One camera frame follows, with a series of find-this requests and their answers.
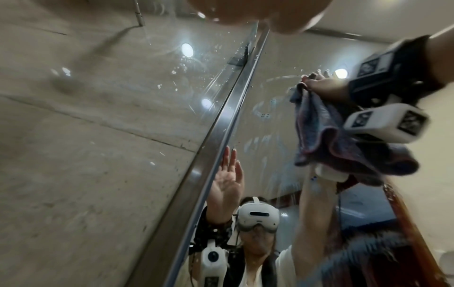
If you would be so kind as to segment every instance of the aluminum rail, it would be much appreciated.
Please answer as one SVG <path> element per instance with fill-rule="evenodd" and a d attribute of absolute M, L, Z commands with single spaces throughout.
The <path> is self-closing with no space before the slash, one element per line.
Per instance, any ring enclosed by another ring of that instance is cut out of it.
<path fill-rule="evenodd" d="M 126 287 L 174 285 L 268 33 L 269 29 L 264 29 L 250 49 L 247 63 L 146 244 Z"/>

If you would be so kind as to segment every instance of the marble floor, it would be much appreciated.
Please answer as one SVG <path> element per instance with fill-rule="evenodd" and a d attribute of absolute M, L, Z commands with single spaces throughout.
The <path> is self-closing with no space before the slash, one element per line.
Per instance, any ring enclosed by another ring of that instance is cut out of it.
<path fill-rule="evenodd" d="M 3 287 L 124 283 L 251 31 L 159 14 L 138 27 L 97 1 L 0 3 Z"/>

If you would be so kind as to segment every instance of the sleeve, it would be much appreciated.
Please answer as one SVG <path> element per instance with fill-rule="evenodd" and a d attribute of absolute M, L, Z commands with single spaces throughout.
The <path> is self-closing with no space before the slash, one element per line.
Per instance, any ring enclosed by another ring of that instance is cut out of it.
<path fill-rule="evenodd" d="M 282 251 L 276 259 L 278 287 L 296 287 L 297 274 L 293 264 L 292 246 Z"/>

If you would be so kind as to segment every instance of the white shirt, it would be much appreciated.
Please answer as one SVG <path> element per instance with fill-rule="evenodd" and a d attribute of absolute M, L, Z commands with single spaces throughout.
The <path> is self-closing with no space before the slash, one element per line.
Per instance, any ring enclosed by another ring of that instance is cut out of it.
<path fill-rule="evenodd" d="M 262 287 L 262 267 L 260 266 L 255 276 L 253 286 L 247 285 L 246 267 L 244 268 L 243 278 L 239 287 Z M 293 264 L 292 246 L 282 251 L 276 259 L 276 276 L 278 287 L 295 287 L 297 285 L 297 274 Z"/>

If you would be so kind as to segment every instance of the vr headset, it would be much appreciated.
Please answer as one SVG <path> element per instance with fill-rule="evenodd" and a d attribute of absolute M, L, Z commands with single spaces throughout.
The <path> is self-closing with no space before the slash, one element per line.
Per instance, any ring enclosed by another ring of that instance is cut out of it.
<path fill-rule="evenodd" d="M 279 225 L 279 209 L 262 203 L 257 197 L 254 202 L 245 203 L 238 208 L 236 226 L 239 231 L 248 232 L 259 224 L 269 233 L 276 233 Z"/>

